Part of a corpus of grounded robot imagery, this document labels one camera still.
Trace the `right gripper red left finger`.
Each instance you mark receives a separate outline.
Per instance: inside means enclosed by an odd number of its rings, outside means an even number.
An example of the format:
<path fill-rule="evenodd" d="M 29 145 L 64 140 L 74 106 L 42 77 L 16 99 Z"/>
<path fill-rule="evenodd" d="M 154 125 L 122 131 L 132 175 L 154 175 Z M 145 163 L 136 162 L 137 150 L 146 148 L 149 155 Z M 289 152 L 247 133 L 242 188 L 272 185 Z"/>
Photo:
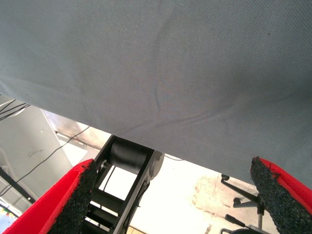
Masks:
<path fill-rule="evenodd" d="M 69 170 L 5 234 L 79 234 L 88 213 L 97 170 L 93 159 Z"/>

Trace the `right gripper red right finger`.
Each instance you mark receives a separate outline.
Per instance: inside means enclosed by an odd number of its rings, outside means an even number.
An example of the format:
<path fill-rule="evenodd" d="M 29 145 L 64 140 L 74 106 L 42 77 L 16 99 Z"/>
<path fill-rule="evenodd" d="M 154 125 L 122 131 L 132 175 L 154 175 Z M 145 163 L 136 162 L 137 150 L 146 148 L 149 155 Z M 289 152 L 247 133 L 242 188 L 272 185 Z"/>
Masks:
<path fill-rule="evenodd" d="M 251 179 L 280 234 L 312 232 L 312 190 L 261 157 L 252 159 Z"/>

